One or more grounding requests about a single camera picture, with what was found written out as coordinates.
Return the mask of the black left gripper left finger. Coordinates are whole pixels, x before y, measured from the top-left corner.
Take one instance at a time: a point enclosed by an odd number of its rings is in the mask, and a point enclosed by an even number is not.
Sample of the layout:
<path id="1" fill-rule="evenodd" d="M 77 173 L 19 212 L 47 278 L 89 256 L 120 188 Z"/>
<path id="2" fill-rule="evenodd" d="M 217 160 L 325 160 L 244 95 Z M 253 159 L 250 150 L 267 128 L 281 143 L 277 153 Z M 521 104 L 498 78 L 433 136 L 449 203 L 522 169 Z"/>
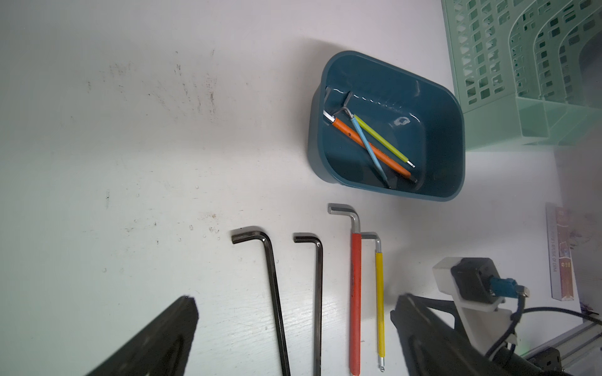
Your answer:
<path id="1" fill-rule="evenodd" d="M 181 296 L 91 375 L 183 375 L 198 324 L 194 298 Z"/>

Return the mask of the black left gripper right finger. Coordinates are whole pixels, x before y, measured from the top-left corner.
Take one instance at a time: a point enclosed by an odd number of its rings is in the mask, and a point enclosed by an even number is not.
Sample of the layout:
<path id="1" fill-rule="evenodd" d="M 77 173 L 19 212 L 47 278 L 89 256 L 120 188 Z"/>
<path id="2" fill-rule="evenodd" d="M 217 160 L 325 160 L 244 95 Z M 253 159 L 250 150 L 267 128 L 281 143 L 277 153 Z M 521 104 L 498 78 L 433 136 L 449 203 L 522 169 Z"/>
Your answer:
<path id="1" fill-rule="evenodd" d="M 509 375 L 467 338 L 454 302 L 412 294 L 390 312 L 410 375 Z"/>

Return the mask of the yellow hex key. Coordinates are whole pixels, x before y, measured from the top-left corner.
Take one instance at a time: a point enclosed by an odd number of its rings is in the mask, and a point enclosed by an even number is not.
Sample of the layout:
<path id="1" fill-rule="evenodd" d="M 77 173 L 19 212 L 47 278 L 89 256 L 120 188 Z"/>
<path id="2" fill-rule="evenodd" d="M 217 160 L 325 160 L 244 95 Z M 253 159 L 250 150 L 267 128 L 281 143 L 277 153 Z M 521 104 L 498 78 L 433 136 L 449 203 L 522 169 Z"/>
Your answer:
<path id="1" fill-rule="evenodd" d="M 363 240 L 375 243 L 375 270 L 376 270 L 376 326 L 377 326 L 377 352 L 379 357 L 379 370 L 385 371 L 386 337 L 384 313 L 384 268 L 383 252 L 379 235 L 374 232 L 362 233 Z"/>

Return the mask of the orange hex key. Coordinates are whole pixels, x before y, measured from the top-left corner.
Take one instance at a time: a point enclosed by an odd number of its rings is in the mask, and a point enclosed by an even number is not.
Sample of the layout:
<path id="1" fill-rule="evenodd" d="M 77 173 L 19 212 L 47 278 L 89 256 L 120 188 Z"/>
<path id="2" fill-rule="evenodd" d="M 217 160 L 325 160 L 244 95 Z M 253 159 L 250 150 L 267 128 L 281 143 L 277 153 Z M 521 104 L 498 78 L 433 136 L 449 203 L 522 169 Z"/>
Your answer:
<path id="1" fill-rule="evenodd" d="M 340 119 L 338 119 L 337 117 L 329 114 L 327 111 L 323 111 L 323 115 L 336 129 L 338 129 L 341 133 L 343 133 L 348 138 L 352 139 L 354 142 L 356 142 L 356 144 L 360 145 L 361 147 L 363 147 L 366 150 L 360 137 L 354 130 L 352 130 L 344 122 L 340 121 Z M 394 161 L 393 159 L 388 157 L 380 149 L 374 147 L 373 145 L 372 145 L 372 149 L 374 150 L 376 157 L 379 159 L 380 164 L 381 164 L 381 162 L 384 163 L 386 166 L 388 166 L 390 169 L 393 169 L 397 174 L 401 175 L 406 180 L 409 180 L 413 183 L 418 182 L 418 180 L 413 175 L 411 175 L 411 173 L 407 169 L 403 168 L 401 165 L 396 163 L 396 161 Z"/>

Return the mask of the lime green hex key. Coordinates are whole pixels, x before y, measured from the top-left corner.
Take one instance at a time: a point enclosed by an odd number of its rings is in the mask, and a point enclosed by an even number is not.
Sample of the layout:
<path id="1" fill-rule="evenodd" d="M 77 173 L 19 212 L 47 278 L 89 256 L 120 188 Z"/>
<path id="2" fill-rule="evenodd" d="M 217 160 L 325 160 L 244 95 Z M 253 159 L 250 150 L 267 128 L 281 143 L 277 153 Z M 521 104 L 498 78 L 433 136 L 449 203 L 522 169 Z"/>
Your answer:
<path id="1" fill-rule="evenodd" d="M 380 144 L 382 144 L 385 148 L 387 148 L 387 150 L 389 150 L 391 153 L 393 153 L 398 159 L 400 159 L 404 163 L 410 165 L 412 168 L 415 168 L 415 165 L 403 153 L 401 153 L 400 150 L 398 150 L 396 147 L 394 147 L 389 141 L 384 139 L 379 133 L 377 133 L 377 131 L 375 131 L 373 128 L 371 128 L 366 122 L 364 122 L 357 115 L 354 116 L 354 119 L 357 121 L 359 126 L 364 131 L 366 131 L 370 136 L 372 136 Z"/>

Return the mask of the blue hex key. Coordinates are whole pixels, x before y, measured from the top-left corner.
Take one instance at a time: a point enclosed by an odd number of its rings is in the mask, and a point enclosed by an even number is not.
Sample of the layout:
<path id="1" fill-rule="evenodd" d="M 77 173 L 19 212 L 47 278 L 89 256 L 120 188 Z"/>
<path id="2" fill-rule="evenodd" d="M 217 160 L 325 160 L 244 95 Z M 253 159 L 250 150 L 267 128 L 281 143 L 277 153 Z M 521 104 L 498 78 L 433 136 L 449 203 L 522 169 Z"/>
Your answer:
<path id="1" fill-rule="evenodd" d="M 362 143 L 364 144 L 366 150 L 368 151 L 368 154 L 369 154 L 374 166 L 376 167 L 376 170 L 379 172 L 379 175 L 381 177 L 381 180 L 384 183 L 385 188 L 390 188 L 390 184 L 389 184 L 387 175 L 385 174 L 383 167 L 380 164 L 379 159 L 376 157 L 374 150 L 372 149 L 372 145 L 370 144 L 370 142 L 368 142 L 368 139 L 366 138 L 365 134 L 363 133 L 362 127 L 360 126 L 359 122 L 357 121 L 355 115 L 348 108 L 348 103 L 351 100 L 352 96 L 353 96 L 353 93 L 351 91 L 349 91 L 348 94 L 346 94 L 345 100 L 343 101 L 341 108 L 336 113 L 338 114 L 340 112 L 343 112 L 347 115 L 347 117 L 349 117 L 349 119 L 351 120 L 351 123 L 353 124 L 353 127 L 355 129 L 355 132 L 360 137 Z"/>

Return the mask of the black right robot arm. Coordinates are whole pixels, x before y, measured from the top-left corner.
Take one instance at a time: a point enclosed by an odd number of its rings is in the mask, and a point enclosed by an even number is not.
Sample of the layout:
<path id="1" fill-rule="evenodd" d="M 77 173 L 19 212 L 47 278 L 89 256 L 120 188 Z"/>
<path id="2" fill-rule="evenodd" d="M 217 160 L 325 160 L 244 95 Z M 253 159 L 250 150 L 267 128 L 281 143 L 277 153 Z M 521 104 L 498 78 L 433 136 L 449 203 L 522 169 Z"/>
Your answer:
<path id="1" fill-rule="evenodd" d="M 492 362 L 511 375 L 568 375 L 563 371 L 560 352 L 552 347 L 547 347 L 528 359 L 502 348 L 494 355 Z"/>

